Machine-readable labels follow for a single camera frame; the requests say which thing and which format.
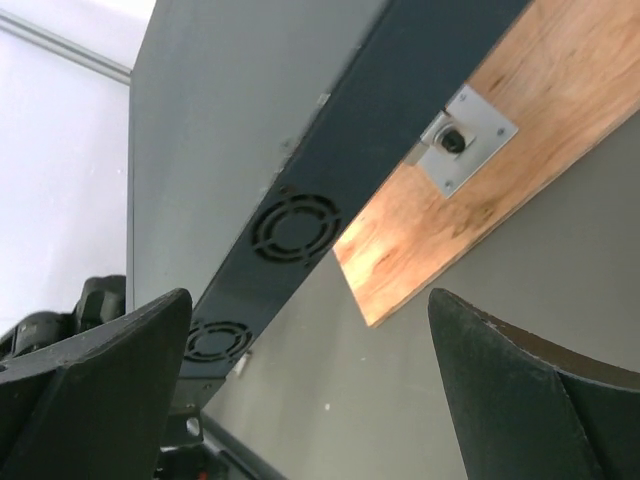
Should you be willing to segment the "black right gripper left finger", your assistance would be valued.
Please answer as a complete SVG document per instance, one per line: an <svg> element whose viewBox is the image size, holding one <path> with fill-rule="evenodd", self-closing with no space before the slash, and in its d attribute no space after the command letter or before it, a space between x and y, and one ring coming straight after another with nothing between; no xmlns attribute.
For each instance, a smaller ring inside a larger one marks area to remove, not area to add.
<svg viewBox="0 0 640 480"><path fill-rule="evenodd" d="M174 289L2 362L2 478L152 478L191 314L189 292Z"/></svg>

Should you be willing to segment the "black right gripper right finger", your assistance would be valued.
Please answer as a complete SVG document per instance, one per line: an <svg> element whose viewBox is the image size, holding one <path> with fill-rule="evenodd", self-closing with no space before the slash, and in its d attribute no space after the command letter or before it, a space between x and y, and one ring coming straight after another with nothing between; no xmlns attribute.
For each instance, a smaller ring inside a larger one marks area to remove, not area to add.
<svg viewBox="0 0 640 480"><path fill-rule="evenodd" d="M471 479L636 479L639 375L436 288L429 326Z"/></svg>

